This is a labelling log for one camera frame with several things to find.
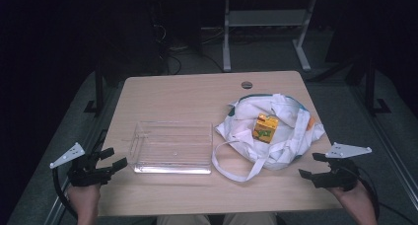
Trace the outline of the white metal desk frame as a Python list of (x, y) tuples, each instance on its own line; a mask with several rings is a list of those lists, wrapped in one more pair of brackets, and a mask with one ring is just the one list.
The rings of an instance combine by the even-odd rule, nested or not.
[(293, 39), (293, 47), (304, 71), (311, 70), (303, 49), (304, 40), (314, 13), (316, 0), (310, 0), (306, 9), (293, 10), (231, 10), (230, 0), (225, 1), (223, 70), (232, 71), (230, 53), (230, 28), (241, 27), (300, 27), (298, 38)]

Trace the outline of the person's right hand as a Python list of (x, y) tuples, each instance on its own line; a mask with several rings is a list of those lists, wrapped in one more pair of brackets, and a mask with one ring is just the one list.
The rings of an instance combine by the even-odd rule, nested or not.
[(344, 191), (341, 187), (331, 187), (328, 191), (335, 196), (348, 212), (374, 212), (369, 193), (360, 182), (357, 182), (355, 187), (348, 191)]

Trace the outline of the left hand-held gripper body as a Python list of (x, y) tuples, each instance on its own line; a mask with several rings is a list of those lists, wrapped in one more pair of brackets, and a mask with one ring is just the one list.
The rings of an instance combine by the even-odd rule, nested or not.
[(98, 152), (87, 154), (83, 147), (76, 142), (63, 155), (49, 164), (51, 170), (57, 170), (59, 166), (71, 163), (67, 177), (74, 187), (87, 187), (91, 185), (105, 185), (112, 176), (111, 167), (98, 168), (96, 155)]

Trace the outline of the person's left hand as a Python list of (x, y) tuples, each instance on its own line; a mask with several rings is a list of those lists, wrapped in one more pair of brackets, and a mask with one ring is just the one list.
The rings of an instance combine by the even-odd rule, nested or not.
[(68, 188), (67, 195), (70, 204), (79, 216), (98, 215), (98, 204), (101, 197), (100, 189), (100, 185)]

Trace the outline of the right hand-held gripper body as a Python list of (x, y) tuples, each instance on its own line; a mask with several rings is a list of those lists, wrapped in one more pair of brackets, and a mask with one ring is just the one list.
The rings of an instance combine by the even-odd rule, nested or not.
[(324, 153), (329, 159), (330, 171), (318, 174), (318, 180), (313, 184), (316, 188), (343, 188), (344, 191), (351, 190), (357, 184), (359, 170), (351, 160), (352, 157), (372, 153), (370, 147), (360, 147), (334, 142), (331, 148)]

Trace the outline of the clear plastic container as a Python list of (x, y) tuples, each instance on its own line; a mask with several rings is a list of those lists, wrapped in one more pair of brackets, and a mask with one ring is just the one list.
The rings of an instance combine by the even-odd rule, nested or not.
[(213, 126), (197, 121), (139, 121), (127, 153), (137, 174), (209, 175)]

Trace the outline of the black metal stand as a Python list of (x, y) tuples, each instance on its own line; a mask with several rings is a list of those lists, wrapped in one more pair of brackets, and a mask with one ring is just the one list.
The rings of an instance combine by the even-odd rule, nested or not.
[(95, 98), (91, 101), (88, 101), (84, 112), (93, 113), (95, 116), (98, 116), (102, 109), (104, 108), (104, 78), (102, 65), (98, 62), (95, 66)]
[(391, 113), (391, 110), (383, 99), (375, 98), (376, 69), (372, 57), (368, 58), (365, 76), (365, 107), (367, 111), (372, 116), (376, 116), (379, 113)]

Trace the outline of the white cloth tote bag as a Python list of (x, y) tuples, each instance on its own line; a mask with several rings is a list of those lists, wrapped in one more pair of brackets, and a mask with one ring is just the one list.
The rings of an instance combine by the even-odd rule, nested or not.
[[(260, 113), (279, 118), (270, 143), (252, 137)], [(212, 163), (218, 172), (240, 183), (249, 181), (263, 168), (277, 171), (288, 167), (325, 133), (323, 125), (301, 103), (282, 94), (254, 94), (240, 98), (231, 104), (231, 110), (216, 127), (216, 131), (225, 139), (226, 144), (253, 163), (246, 176), (238, 176), (223, 169), (217, 153), (212, 153)]]

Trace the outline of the metal floor rail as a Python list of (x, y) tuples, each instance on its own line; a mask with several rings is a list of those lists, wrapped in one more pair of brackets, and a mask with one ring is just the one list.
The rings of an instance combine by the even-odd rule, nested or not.
[(366, 107), (366, 92), (351, 87), (356, 102), (366, 115), (407, 195), (418, 210), (418, 119), (389, 89), (378, 90), (372, 109)]
[(47, 161), (42, 164), (45, 168), (45, 178), (42, 181), (45, 183), (48, 201), (45, 217), (41, 219), (40, 225), (75, 225), (74, 217), (56, 193), (54, 176), (49, 165), (76, 143), (87, 154), (102, 148), (122, 87), (123, 82), (115, 87), (104, 85), (104, 106), (99, 113), (86, 110), (89, 103), (96, 104), (95, 85), (83, 84), (71, 102), (45, 152)]

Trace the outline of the yellow drink carton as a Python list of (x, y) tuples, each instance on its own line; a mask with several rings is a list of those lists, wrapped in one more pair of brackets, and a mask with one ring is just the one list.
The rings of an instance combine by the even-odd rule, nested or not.
[(260, 113), (255, 121), (252, 137), (264, 143), (270, 143), (279, 124), (275, 115)]

